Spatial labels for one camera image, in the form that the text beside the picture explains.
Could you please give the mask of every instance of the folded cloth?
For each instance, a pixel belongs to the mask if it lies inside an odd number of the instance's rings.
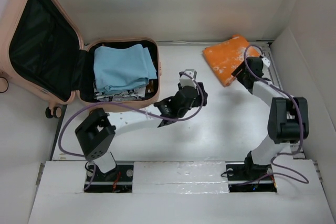
[[[101,46],[94,56],[93,70],[100,93],[136,89],[147,85],[150,79],[157,79],[148,48],[140,44],[126,49]]]
[[[141,101],[138,97],[104,97],[97,99],[100,102],[131,102],[131,101]]]
[[[143,86],[138,89],[130,89],[130,90],[125,90],[125,91],[119,91],[115,92],[114,94],[105,94],[99,93],[95,84],[93,85],[93,93],[94,93],[94,98],[99,100],[100,98],[105,98],[105,97],[128,97],[128,96],[133,96],[133,97],[139,97],[139,98],[144,98],[146,95],[146,87]]]

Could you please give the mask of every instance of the wire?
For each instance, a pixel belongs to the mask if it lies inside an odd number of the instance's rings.
[[[264,52],[263,52],[263,50],[262,50],[261,47],[256,46],[256,45],[248,45],[248,46],[246,47],[245,51],[244,51],[244,63],[245,63],[246,69],[248,70],[248,72],[249,72],[255,79],[257,79],[258,81],[261,81],[261,82],[263,82],[263,83],[269,85],[269,83],[268,83],[266,80],[264,80],[263,78],[260,78],[260,77],[256,76],[256,75],[253,73],[253,71],[250,69],[250,67],[249,67],[249,65],[248,65],[248,63],[247,63],[247,50],[248,50],[250,47],[255,47],[255,48],[257,48],[257,49],[260,50],[261,55],[264,54]],[[303,129],[303,122],[302,122],[302,115],[301,115],[299,106],[298,106],[298,104],[296,103],[295,99],[294,99],[289,93],[287,93],[286,91],[280,89],[279,87],[277,87],[277,86],[275,86],[275,85],[273,85],[273,84],[270,84],[269,86],[270,86],[272,89],[274,89],[274,90],[276,90],[276,91],[278,91],[278,92],[280,92],[280,93],[286,95],[286,96],[291,100],[291,102],[293,103],[293,105],[294,105],[294,107],[295,107],[295,110],[296,110],[296,113],[297,113],[297,116],[298,116],[298,121],[299,121],[300,142],[299,142],[299,147],[298,147],[298,149],[297,149],[295,152],[293,152],[293,153],[280,152],[280,153],[278,153],[278,156],[282,156],[282,155],[293,156],[293,155],[296,155],[296,154],[298,154],[298,153],[301,151],[301,149],[302,149],[302,146],[303,146],[303,132],[304,132],[304,129]],[[284,177],[287,177],[287,178],[291,178],[291,179],[293,179],[293,180],[295,180],[295,181],[297,181],[297,182],[303,183],[303,184],[309,184],[309,180],[306,178],[305,175],[301,174],[300,172],[298,172],[298,171],[296,171],[296,170],[294,170],[294,169],[292,169],[292,168],[285,167],[285,166],[283,166],[283,165],[275,164],[275,163],[274,163],[274,160],[275,160],[278,156],[275,156],[275,157],[273,157],[273,158],[271,159],[271,164],[272,164],[272,165],[277,166],[277,167],[282,168],[282,169],[289,170],[289,171],[291,171],[291,172],[293,172],[293,173],[296,173],[297,175],[299,175],[300,177],[302,177],[304,180],[300,180],[300,179],[294,178],[294,177],[292,177],[292,176],[290,176],[290,175],[287,175],[287,174],[284,174],[284,173],[268,173],[268,174],[262,175],[261,177],[259,177],[259,178],[257,178],[257,179],[250,180],[250,181],[247,181],[247,182],[244,182],[244,183],[241,183],[241,184],[237,184],[237,185],[239,185],[239,186],[248,185],[248,184],[251,184],[251,183],[253,183],[253,182],[260,181],[260,180],[262,180],[263,178],[266,178],[266,177],[269,177],[269,176],[273,176],[273,175],[280,175],[280,176],[284,176]]]
[[[274,176],[272,175],[272,176],[270,176],[270,178],[271,178],[271,179],[272,179],[272,181],[273,181],[274,187],[277,187],[277,185],[276,185],[276,183],[275,183]]]
[[[96,175],[96,169],[97,169],[97,165],[93,163],[93,172],[92,172],[92,176],[91,176],[91,179],[89,181],[89,184],[84,188],[84,191],[86,191],[87,189],[89,189],[89,187],[91,186],[92,182],[93,182],[93,179],[94,179],[94,176]]]
[[[222,178],[227,178],[227,171],[226,171],[226,172],[223,172],[223,173],[221,174],[221,177],[222,177]]]
[[[258,186],[259,186],[259,184],[260,184],[260,180],[258,181],[258,184],[257,184],[256,186],[254,186],[254,187],[253,187],[252,191],[255,191],[255,190],[257,190],[257,189],[258,189]]]
[[[86,163],[85,163],[85,170],[87,170],[88,172],[93,172],[93,170],[90,170],[89,168],[88,168],[88,164],[89,164],[89,162],[90,161],[87,161]]]
[[[114,193],[115,190],[116,190],[117,183],[118,183],[118,181],[119,181],[119,179],[120,179],[120,176],[121,176],[121,172],[118,172],[117,178],[116,178],[116,180],[115,180],[114,183],[113,183],[113,190],[112,190],[113,193]]]
[[[91,104],[91,105],[88,105],[88,106],[85,106],[83,107],[82,109],[80,109],[79,111],[77,111],[75,114],[73,114],[69,119],[68,121],[64,124],[62,130],[60,131],[59,133],[59,138],[58,138],[58,148],[65,154],[68,154],[68,155],[71,155],[71,156],[76,156],[76,157],[85,157],[83,154],[78,154],[78,153],[74,153],[74,152],[69,152],[69,151],[66,151],[63,147],[62,147],[62,138],[63,138],[63,135],[64,135],[64,132],[66,130],[66,128],[69,126],[69,124],[71,123],[71,121],[73,119],[75,119],[80,113],[82,113],[83,111],[85,110],[88,110],[90,108],[93,108],[93,107],[96,107],[96,106],[100,106],[100,105],[104,105],[104,104],[110,104],[110,105],[116,105],[116,106],[119,106],[119,107],[123,107],[125,109],[129,109],[129,110],[133,110],[135,112],[139,112],[139,113],[142,113],[142,114],[145,114],[145,115],[149,115],[149,116],[152,116],[154,118],[159,118],[159,119],[163,119],[163,120],[166,120],[166,121],[171,121],[171,122],[183,122],[183,121],[187,121],[191,118],[193,118],[195,115],[197,115],[202,107],[203,107],[203,104],[204,104],[204,95],[203,95],[203,91],[202,91],[202,88],[201,86],[197,83],[197,81],[191,77],[189,74],[186,74],[185,72],[180,72],[179,73],[180,75],[184,75],[184,76],[187,76],[188,78],[190,78],[196,85],[197,89],[198,89],[198,92],[200,93],[201,95],[201,105],[199,106],[198,110],[192,114],[191,116],[188,116],[187,118],[181,118],[181,119],[173,119],[173,118],[166,118],[164,116],[160,116],[160,115],[156,115],[156,114],[153,114],[153,113],[150,113],[150,112],[146,112],[146,111],[143,111],[143,110],[140,110],[140,109],[136,109],[136,108],[133,108],[131,106],[128,106],[128,105],[125,105],[125,104],[122,104],[122,103],[116,103],[116,102],[96,102],[94,104]],[[84,191],[87,190],[92,182],[93,182],[93,178],[96,174],[96,164],[93,162],[93,165],[94,165],[94,168],[93,168],[93,175],[91,177],[91,180],[89,182],[89,184],[84,188]]]

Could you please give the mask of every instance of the light blue towel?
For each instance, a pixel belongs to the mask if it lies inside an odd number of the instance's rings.
[[[136,89],[157,79],[148,48],[140,44],[127,49],[99,47],[94,53],[94,75],[99,92],[113,94]]]

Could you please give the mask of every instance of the screw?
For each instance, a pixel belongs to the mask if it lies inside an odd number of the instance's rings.
[[[131,170],[131,169],[127,170],[126,175],[128,177],[132,177],[133,176],[133,170]]]
[[[228,170],[226,170],[226,174],[228,176],[233,176],[233,169],[232,168],[229,168]]]
[[[86,175],[88,176],[88,177],[92,177],[93,176],[93,173],[92,172],[89,172],[88,170],[86,171]]]

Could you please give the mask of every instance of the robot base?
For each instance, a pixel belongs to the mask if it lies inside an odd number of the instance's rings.
[[[228,162],[226,163],[226,172],[222,176],[227,177],[230,193],[276,192],[275,181],[271,177],[266,177],[248,185],[240,185],[266,174],[268,168],[269,166],[258,167],[258,169],[252,169],[247,173],[244,162]]]
[[[96,168],[96,174],[86,193],[131,193],[133,184],[133,162],[117,162],[117,169],[106,174]],[[89,184],[92,172],[87,172],[84,188]]]

